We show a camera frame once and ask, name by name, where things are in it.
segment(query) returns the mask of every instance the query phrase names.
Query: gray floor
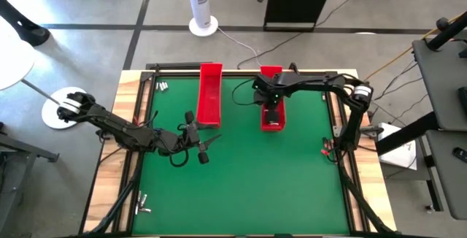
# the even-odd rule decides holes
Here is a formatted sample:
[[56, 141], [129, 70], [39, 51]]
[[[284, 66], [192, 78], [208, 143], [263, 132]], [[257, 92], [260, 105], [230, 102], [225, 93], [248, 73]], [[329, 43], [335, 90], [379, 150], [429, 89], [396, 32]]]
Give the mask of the gray floor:
[[[9, 0], [38, 23], [135, 24], [142, 0]], [[266, 2], [256, 0], [210, 0], [212, 13], [222, 26], [262, 26]], [[320, 20], [343, 0], [328, 0]], [[465, 0], [350, 0], [323, 24], [324, 27], [433, 28], [444, 16], [466, 10]], [[186, 26], [191, 19], [188, 0], [150, 0], [144, 24]], [[5, 29], [0, 20], [0, 31]], [[228, 32], [254, 47], [268, 50], [291, 37], [291, 33]], [[36, 48], [36, 65], [27, 79], [48, 93], [76, 85], [93, 94], [107, 108], [117, 89], [118, 77], [126, 58], [133, 31], [52, 30], [53, 38]], [[303, 34], [273, 53], [260, 57], [260, 63], [300, 68], [357, 69], [365, 77], [408, 47], [419, 36], [403, 34]], [[222, 34], [199, 39], [186, 31], [143, 31], [136, 46], [132, 69], [147, 63], [218, 61], [227, 69], [249, 58], [252, 53]], [[372, 78], [379, 93], [410, 61], [406, 55]], [[254, 62], [245, 68], [257, 68]], [[395, 85], [420, 76], [417, 68]], [[399, 115], [425, 95], [421, 82], [384, 97], [379, 103]], [[39, 161], [29, 180], [13, 234], [32, 233], [33, 237], [75, 234], [80, 225], [99, 154], [96, 130], [81, 124], [65, 131], [46, 127], [40, 118], [45, 101], [22, 84], [0, 91], [0, 120], [17, 139], [61, 154], [60, 161]], [[402, 117], [411, 122], [431, 110], [425, 99]], [[378, 111], [374, 122], [392, 118]], [[387, 181], [391, 205], [399, 231], [434, 237], [464, 237], [467, 222], [453, 220], [448, 212], [427, 214], [430, 204], [423, 182]]]

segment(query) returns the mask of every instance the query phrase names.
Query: green table surface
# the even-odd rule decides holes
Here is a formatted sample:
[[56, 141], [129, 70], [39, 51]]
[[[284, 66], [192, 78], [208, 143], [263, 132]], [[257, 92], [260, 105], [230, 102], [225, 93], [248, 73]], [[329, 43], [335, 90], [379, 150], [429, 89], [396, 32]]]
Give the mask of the green table surface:
[[[176, 131], [188, 110], [196, 113], [199, 78], [165, 78], [152, 113], [155, 127]], [[348, 234], [338, 169], [320, 152], [331, 138], [329, 113], [320, 92], [301, 91], [285, 100], [281, 132], [260, 130], [260, 107], [233, 103], [232, 90], [244, 78], [222, 80], [222, 134], [209, 146], [210, 162], [198, 162], [196, 148], [182, 168], [157, 153], [144, 156], [140, 190], [147, 194], [133, 234]], [[251, 83], [236, 91], [252, 101]], [[174, 162], [184, 154], [174, 156]]]

